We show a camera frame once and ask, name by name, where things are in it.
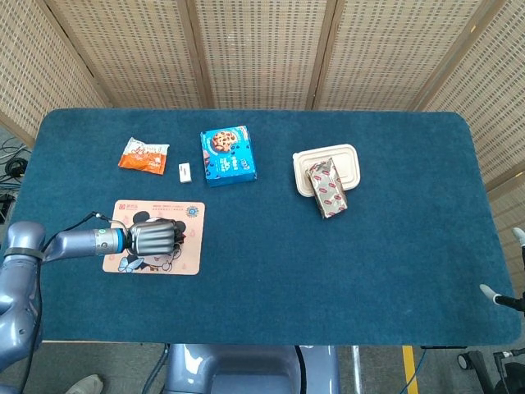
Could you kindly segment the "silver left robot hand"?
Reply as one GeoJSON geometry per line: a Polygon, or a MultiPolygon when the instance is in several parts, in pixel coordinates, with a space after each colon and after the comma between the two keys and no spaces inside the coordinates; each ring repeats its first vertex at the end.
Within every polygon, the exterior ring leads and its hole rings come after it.
{"type": "Polygon", "coordinates": [[[184,243],[185,230],[184,222],[172,219],[139,222],[129,229],[125,250],[137,256],[172,254],[184,243]]]}

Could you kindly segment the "right robot hand white fingertips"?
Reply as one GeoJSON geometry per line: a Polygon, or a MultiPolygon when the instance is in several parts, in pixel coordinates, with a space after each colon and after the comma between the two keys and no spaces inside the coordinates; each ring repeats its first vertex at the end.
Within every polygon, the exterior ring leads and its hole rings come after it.
{"type": "MultiPolygon", "coordinates": [[[[525,246],[525,234],[524,230],[519,227],[514,227],[512,229],[512,232],[514,234],[514,237],[520,244],[521,250],[522,250],[522,259],[524,259],[524,246],[525,246]]],[[[501,295],[499,293],[496,293],[493,289],[491,289],[486,284],[480,284],[479,285],[480,290],[485,295],[485,297],[489,300],[491,300],[494,304],[504,306],[507,308],[514,309],[518,312],[524,313],[524,295],[520,299],[515,299],[506,295],[501,295]]]]}

